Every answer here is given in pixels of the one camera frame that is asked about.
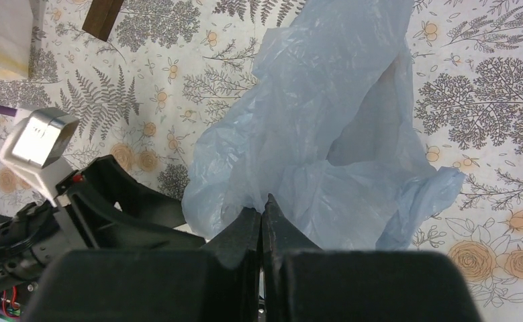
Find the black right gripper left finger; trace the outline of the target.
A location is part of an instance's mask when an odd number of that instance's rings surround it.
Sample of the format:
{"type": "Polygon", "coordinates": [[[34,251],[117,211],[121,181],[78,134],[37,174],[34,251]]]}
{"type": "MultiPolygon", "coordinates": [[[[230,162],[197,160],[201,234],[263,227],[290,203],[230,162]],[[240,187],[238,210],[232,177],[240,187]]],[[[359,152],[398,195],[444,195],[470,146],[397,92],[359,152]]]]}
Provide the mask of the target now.
{"type": "Polygon", "coordinates": [[[194,250],[77,250],[51,263],[24,321],[255,321],[260,215],[194,250]]]}

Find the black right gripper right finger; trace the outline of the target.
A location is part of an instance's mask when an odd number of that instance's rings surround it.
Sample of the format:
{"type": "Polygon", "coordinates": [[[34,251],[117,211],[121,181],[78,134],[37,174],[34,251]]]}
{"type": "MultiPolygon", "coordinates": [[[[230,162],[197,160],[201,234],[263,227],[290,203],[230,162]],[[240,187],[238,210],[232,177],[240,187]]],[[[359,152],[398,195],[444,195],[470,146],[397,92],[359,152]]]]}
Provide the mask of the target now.
{"type": "Polygon", "coordinates": [[[262,215],[267,321],[480,321],[436,252],[323,250],[269,197],[262,215]]]}

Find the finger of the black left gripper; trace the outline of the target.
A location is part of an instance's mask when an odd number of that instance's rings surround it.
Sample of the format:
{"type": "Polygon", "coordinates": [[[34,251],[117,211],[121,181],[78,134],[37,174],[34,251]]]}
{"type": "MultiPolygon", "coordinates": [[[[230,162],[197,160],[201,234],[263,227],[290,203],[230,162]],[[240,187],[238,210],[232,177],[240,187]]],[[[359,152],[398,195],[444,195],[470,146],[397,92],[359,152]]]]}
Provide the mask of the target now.
{"type": "Polygon", "coordinates": [[[132,178],[111,155],[67,177],[68,236],[80,249],[186,250],[205,239],[178,228],[179,200],[132,178]]]}

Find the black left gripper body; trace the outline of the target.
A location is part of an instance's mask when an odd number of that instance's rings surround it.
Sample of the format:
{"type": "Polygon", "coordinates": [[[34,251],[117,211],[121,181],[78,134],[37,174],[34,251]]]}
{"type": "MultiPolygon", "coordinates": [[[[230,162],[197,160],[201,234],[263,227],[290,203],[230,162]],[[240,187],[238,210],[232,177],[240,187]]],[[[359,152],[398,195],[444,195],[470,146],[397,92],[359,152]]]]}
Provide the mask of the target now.
{"type": "Polygon", "coordinates": [[[0,216],[0,293],[34,282],[49,265],[65,277],[93,271],[93,200],[72,195],[67,205],[27,204],[0,216]]]}

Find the light blue plastic bag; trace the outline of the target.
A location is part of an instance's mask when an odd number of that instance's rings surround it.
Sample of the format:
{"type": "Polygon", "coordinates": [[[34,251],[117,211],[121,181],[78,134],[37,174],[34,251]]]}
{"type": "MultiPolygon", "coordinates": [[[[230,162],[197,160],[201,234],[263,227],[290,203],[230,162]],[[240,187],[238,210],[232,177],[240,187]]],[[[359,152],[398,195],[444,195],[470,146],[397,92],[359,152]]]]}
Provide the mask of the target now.
{"type": "Polygon", "coordinates": [[[182,207],[213,238],[274,197],[331,250],[404,250],[465,176],[434,168],[413,128],[411,1],[308,1],[267,30],[257,85],[197,140],[182,207]]]}

